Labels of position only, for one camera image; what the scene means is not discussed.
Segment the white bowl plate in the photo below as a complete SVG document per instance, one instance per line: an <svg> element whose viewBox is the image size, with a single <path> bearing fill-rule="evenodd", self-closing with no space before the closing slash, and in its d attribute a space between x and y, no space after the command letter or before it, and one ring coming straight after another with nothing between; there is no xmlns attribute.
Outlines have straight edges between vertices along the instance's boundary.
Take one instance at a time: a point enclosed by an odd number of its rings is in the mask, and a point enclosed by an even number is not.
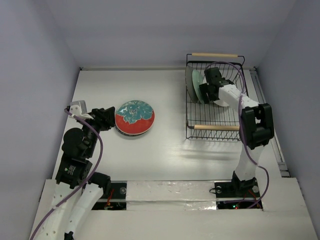
<svg viewBox="0 0 320 240"><path fill-rule="evenodd" d="M203 77L202 83L203 84L208 84L205 76ZM212 101L212 103L214 103L214 104L216 104L216 105L218 105L220 107L228 107L229 106L229 104L227 104L225 101L220 100L220 99Z"/></svg>

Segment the blue floral plate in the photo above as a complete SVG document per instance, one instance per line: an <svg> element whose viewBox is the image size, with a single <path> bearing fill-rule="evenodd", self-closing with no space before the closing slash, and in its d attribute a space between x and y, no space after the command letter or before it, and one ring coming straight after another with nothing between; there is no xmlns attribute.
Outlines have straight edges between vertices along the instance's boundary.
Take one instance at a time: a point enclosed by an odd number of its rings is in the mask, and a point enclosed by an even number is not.
<svg viewBox="0 0 320 240"><path fill-rule="evenodd" d="M142 133L138 133L138 134L129 134L129 133L125 133L123 131L121 131L117 126L114 127L117 132L125 137L130 137L130 138L135 138L135 137L140 137L140 136L143 136L143 135L146 135L148 132L150 132L150 130L147 130L145 132L142 132Z"/></svg>

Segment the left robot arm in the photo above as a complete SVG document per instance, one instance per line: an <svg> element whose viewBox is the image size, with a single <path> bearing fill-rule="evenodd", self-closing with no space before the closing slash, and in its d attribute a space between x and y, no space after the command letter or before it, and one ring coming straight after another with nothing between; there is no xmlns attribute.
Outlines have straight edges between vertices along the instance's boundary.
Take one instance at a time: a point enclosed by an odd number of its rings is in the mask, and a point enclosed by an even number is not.
<svg viewBox="0 0 320 240"><path fill-rule="evenodd" d="M75 101L65 108L82 125L63 136L62 157L48 213L37 224L32 240L74 240L100 198L112 194L110 176L97 172L103 155L100 132L115 126L115 108L94 108Z"/></svg>

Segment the red and teal plate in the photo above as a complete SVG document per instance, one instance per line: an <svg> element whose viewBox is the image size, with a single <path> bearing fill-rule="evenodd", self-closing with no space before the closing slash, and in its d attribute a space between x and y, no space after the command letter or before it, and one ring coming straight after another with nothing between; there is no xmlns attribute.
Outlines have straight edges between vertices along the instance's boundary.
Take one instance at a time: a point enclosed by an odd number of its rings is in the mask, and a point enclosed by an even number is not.
<svg viewBox="0 0 320 240"><path fill-rule="evenodd" d="M142 100L130 100L122 104L115 112L115 126L128 134L139 134L153 126L155 111Z"/></svg>

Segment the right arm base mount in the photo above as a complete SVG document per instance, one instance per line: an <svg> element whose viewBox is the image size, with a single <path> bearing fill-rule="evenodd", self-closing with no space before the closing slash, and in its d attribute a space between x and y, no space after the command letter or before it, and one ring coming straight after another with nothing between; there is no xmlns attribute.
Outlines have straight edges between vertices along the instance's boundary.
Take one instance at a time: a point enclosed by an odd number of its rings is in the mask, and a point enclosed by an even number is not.
<svg viewBox="0 0 320 240"><path fill-rule="evenodd" d="M257 179L239 180L235 173L230 181L218 181L209 190L216 197L218 210L263 209Z"/></svg>

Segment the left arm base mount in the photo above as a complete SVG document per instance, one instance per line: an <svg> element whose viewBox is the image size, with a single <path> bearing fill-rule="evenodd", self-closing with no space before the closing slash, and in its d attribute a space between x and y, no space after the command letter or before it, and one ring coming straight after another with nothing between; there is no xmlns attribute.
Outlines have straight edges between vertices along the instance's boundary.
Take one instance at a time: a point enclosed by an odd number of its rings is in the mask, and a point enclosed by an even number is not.
<svg viewBox="0 0 320 240"><path fill-rule="evenodd" d="M92 210L122 211L127 209L126 181L111 181L110 176L95 172L89 183L97 184L103 190L102 196L94 204Z"/></svg>

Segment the black wire dish rack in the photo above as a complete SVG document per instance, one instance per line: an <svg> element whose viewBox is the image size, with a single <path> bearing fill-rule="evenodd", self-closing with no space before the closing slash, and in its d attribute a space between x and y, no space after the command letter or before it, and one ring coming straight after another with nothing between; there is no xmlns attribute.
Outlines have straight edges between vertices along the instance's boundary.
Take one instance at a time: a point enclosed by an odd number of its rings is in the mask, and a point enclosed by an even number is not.
<svg viewBox="0 0 320 240"><path fill-rule="evenodd" d="M223 78L230 80L241 91L248 92L247 84L242 81L241 75L244 74L243 63L240 56L231 65L218 60L216 56L205 60L203 56L193 56L191 53L186 55L186 65L199 71L204 75L207 67L217 67ZM222 126L228 127L227 130L199 129L197 125ZM188 140L204 140L217 142L237 142L240 140L238 130L230 129L239 126L239 118L236 111L229 106L219 106L213 102L194 103L189 93L185 92L185 137Z"/></svg>

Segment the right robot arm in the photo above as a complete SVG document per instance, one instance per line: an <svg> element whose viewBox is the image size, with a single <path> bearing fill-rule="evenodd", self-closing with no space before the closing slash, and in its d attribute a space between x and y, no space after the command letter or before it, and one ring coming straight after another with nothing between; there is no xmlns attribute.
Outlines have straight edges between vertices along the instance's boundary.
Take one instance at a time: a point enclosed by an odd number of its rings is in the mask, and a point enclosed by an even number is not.
<svg viewBox="0 0 320 240"><path fill-rule="evenodd" d="M242 88L222 77L217 67L204 70L206 83L199 86L206 101L221 100L238 113L239 136L242 142L240 159L233 171L230 190L235 196L242 196L254 186L256 168L264 147L274 137L272 107L259 103L246 94L246 81L241 70Z"/></svg>

